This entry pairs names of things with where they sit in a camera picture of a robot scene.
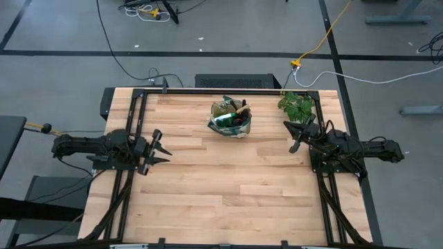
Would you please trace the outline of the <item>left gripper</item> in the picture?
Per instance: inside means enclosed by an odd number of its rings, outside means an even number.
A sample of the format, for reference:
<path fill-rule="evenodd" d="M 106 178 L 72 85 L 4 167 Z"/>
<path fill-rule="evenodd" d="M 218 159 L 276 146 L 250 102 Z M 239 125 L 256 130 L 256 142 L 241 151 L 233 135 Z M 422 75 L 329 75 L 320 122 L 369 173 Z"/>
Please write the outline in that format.
<path fill-rule="evenodd" d="M 155 150 L 158 150 L 170 156 L 172 155 L 169 151 L 162 148 L 162 145 L 160 143 L 161 137 L 162 133 L 158 129 L 155 129 L 152 134 L 151 143 L 148 143 L 143 137 L 138 138 L 136 146 L 134 148 L 134 153 L 138 157 L 143 158 L 143 163 L 139 165 L 137 169 L 139 174 L 147 175 L 151 166 L 157 163 L 167 163 L 170 161 L 165 158 L 157 158 L 154 156 Z"/>

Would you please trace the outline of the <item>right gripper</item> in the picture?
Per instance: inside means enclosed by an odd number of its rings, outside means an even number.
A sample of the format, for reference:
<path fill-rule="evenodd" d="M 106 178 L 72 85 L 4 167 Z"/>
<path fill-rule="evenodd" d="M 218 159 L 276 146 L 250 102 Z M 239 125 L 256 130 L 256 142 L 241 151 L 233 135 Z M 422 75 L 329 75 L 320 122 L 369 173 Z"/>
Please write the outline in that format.
<path fill-rule="evenodd" d="M 304 123 L 283 122 L 294 140 L 294 144 L 290 147 L 289 153 L 296 153 L 302 142 L 311 145 L 315 140 L 320 138 L 320 125 L 314 122 L 315 119 L 316 116 L 311 114 Z"/>

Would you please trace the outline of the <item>beige green-trimmed gardening bag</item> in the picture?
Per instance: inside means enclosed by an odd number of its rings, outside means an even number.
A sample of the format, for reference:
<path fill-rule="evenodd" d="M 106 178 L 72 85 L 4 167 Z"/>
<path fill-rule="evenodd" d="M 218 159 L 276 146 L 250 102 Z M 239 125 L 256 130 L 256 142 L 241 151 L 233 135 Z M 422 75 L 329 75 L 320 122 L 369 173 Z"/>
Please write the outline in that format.
<path fill-rule="evenodd" d="M 214 132 L 228 137 L 233 138 L 244 138 L 247 136 L 251 131 L 251 123 L 252 123 L 252 113 L 251 108 L 244 110 L 241 113 L 238 113 L 238 117 L 249 117 L 250 121 L 247 125 L 244 125 L 242 127 L 234 127 L 231 125 L 230 127 L 218 127 L 215 124 L 214 118 L 227 114 L 227 113 L 236 113 L 236 110 L 240 107 L 250 104 L 246 100 L 237 100 L 231 97 L 228 97 L 227 95 L 223 96 L 223 100 L 221 102 L 213 102 L 211 106 L 211 114 L 210 119 L 208 123 L 208 127 L 213 130 Z"/>

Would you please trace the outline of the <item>green plastic spray bottle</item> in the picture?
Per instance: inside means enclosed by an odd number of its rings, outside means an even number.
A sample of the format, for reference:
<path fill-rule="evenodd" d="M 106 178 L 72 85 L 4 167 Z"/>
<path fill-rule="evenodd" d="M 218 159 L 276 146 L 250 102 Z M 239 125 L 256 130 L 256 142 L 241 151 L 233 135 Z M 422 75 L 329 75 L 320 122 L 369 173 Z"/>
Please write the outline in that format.
<path fill-rule="evenodd" d="M 214 121 L 218 127 L 230 127 L 236 118 L 238 118 L 238 114 L 233 112 L 218 116 L 214 118 Z"/>

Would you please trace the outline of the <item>green potted plant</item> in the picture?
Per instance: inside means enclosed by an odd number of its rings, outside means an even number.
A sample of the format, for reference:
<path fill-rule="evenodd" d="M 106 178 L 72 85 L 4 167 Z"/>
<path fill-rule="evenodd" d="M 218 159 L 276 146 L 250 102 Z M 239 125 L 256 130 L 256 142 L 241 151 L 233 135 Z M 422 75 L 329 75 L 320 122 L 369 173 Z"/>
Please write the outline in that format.
<path fill-rule="evenodd" d="M 314 102 L 308 95 L 298 95 L 292 91 L 282 91 L 277 103 L 291 122 L 304 123 L 312 114 Z"/>

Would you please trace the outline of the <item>black computer case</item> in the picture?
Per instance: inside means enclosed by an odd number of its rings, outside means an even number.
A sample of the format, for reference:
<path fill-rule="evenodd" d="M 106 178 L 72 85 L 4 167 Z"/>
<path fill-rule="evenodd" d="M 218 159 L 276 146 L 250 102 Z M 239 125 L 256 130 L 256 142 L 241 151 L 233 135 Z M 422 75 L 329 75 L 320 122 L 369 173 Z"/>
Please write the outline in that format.
<path fill-rule="evenodd" d="M 275 76 L 268 74 L 196 74 L 196 88 L 281 89 Z"/>

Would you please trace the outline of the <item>grey bench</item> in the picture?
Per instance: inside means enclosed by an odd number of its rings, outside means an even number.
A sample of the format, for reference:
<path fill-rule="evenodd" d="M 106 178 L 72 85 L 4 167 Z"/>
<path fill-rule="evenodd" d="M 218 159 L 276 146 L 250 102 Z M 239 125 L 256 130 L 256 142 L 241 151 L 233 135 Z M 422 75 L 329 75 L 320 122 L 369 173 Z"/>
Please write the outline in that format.
<path fill-rule="evenodd" d="M 62 196 L 86 185 L 87 182 L 88 180 L 73 177 L 33 176 L 25 200 L 30 201 L 34 199 L 37 203 L 43 203 L 51 199 L 59 198 L 58 200 L 48 202 L 48 204 L 83 210 L 87 202 L 87 188 L 63 198 Z M 68 224 L 68 221 L 44 221 L 33 219 L 17 221 L 10 236 L 6 240 L 5 247 L 25 243 L 24 237 L 26 235 L 30 235 L 32 240 L 37 239 Z"/>

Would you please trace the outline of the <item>grey desk foot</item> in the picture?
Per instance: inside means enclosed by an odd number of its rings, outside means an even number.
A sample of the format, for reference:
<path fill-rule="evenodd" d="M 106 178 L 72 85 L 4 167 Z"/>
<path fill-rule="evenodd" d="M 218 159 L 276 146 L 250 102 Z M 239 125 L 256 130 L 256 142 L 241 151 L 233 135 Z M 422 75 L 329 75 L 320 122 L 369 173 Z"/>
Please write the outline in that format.
<path fill-rule="evenodd" d="M 399 111 L 402 116 L 443 115 L 443 105 L 407 106 Z"/>

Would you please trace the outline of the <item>black stand leg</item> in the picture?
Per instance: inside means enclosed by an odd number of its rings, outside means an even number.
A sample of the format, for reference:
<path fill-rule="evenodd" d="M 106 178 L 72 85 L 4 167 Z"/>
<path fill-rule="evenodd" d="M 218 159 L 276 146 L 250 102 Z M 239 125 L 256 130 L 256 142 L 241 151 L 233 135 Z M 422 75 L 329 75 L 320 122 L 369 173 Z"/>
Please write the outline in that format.
<path fill-rule="evenodd" d="M 175 24 L 179 24 L 179 18 L 177 11 L 175 11 L 172 6 L 169 4 L 167 0 L 161 0 L 162 4 L 165 6 L 168 14 L 170 15 L 171 19 Z"/>

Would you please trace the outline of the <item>grey desk base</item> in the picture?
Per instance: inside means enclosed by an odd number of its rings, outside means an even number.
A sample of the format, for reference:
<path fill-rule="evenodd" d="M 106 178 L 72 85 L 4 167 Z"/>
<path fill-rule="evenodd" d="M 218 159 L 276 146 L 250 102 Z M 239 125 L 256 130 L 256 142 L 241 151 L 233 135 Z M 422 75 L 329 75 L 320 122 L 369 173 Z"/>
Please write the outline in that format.
<path fill-rule="evenodd" d="M 423 24 L 426 25 L 433 18 L 429 15 L 414 15 L 415 9 L 422 0 L 410 0 L 410 3 L 398 15 L 368 16 L 366 24 Z"/>

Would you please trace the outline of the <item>dark side table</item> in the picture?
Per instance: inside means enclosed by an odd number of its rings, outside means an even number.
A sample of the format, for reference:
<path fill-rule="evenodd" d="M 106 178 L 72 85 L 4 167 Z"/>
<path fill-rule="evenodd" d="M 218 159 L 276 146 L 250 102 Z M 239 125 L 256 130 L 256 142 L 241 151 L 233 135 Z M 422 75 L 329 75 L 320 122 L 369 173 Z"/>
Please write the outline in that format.
<path fill-rule="evenodd" d="M 0 116 L 0 180 L 24 132 L 23 116 Z"/>

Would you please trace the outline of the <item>black aluminium table frame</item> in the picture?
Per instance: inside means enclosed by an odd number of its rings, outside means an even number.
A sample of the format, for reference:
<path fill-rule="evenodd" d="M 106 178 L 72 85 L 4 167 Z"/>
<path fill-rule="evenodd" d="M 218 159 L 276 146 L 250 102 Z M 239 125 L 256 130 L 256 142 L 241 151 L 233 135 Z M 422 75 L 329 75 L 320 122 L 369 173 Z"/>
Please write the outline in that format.
<path fill-rule="evenodd" d="M 252 104 L 251 131 L 230 138 L 208 127 L 224 96 Z M 126 242 L 325 245 L 349 241 L 324 212 L 306 145 L 293 140 L 277 90 L 149 90 L 142 134 L 163 133 L 164 162 L 134 176 L 129 203 L 118 209 L 111 235 Z"/>

